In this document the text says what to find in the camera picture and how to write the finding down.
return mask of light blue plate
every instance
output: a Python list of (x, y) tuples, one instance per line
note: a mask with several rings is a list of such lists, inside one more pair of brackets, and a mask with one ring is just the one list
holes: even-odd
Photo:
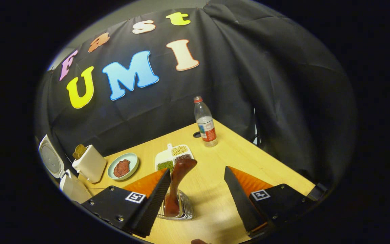
[[(124, 159), (127, 159), (130, 161), (130, 164), (129, 164), (129, 172), (126, 173), (124, 176), (121, 176), (121, 177), (116, 177), (114, 174), (113, 174), (113, 170), (115, 168), (115, 166), (120, 162), (120, 161), (123, 161)], [(121, 180), (124, 180), (124, 179), (127, 179), (129, 178), (130, 176), (133, 175), (133, 173), (135, 173), (135, 171), (138, 169), (138, 165), (139, 165), (139, 161), (138, 161), (138, 157), (136, 156), (136, 154), (134, 153), (126, 153), (126, 154), (123, 154), (121, 156), (119, 156), (118, 158), (116, 158), (110, 165), (109, 165), (109, 168), (108, 168), (108, 176), (113, 179), (113, 180), (116, 180), (116, 181), (121, 181)]]

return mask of letter m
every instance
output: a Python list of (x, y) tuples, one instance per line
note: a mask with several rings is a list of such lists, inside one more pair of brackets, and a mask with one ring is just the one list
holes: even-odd
[(142, 51), (133, 55), (129, 69), (124, 68), (119, 62), (113, 62), (103, 68), (102, 72), (108, 75), (111, 87), (111, 100), (117, 100), (126, 94), (120, 88), (119, 83), (124, 85), (129, 91), (135, 88), (135, 79), (138, 76), (137, 86), (142, 88), (159, 81), (159, 77), (153, 73), (148, 56), (150, 51)]

